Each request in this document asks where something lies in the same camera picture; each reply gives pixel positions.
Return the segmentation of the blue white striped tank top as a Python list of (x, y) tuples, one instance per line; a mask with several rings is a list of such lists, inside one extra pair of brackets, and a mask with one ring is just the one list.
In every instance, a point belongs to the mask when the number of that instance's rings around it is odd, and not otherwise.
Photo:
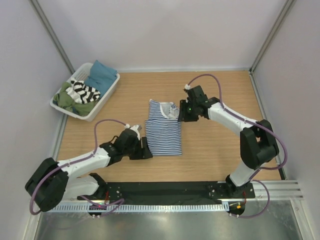
[(154, 157), (182, 155), (182, 125), (180, 109), (173, 102), (149, 101), (145, 135)]

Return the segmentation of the black white striped garment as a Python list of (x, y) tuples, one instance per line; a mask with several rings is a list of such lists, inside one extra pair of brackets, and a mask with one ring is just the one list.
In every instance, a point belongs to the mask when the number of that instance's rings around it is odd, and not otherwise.
[(70, 79), (71, 87), (68, 87), (66, 93), (78, 104), (87, 104), (100, 99), (101, 93), (94, 87), (85, 85), (84, 81)]

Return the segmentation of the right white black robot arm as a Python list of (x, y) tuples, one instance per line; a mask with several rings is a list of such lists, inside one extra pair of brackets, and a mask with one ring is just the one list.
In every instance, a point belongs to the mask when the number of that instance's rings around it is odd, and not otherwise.
[(225, 181), (225, 192), (237, 198), (247, 187), (252, 176), (279, 154), (271, 124), (263, 119), (247, 118), (227, 107), (216, 97), (207, 97), (201, 86), (185, 85), (187, 98), (181, 100), (179, 122), (196, 122), (199, 117), (217, 122), (239, 136), (241, 163)]

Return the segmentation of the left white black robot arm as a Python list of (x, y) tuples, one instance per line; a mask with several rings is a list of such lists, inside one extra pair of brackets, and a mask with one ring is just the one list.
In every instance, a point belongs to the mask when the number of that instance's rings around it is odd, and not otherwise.
[(40, 212), (48, 212), (64, 200), (104, 199), (108, 185), (94, 171), (118, 163), (124, 157), (130, 160), (153, 157), (146, 137), (140, 136), (136, 125), (86, 154), (61, 161), (46, 158), (25, 184), (31, 196), (30, 207), (37, 205)]

